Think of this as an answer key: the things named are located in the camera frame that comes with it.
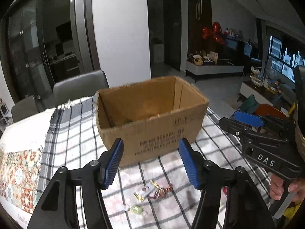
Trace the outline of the right hand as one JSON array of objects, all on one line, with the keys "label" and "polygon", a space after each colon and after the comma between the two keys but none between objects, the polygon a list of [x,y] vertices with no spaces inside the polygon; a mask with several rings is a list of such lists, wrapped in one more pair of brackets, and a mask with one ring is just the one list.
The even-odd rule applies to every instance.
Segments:
[{"label": "right hand", "polygon": [[[289,185],[288,191],[296,193],[292,202],[298,203],[304,200],[304,188],[305,180],[303,178],[299,178]],[[269,192],[272,199],[279,201],[284,193],[284,180],[272,174]]]}]

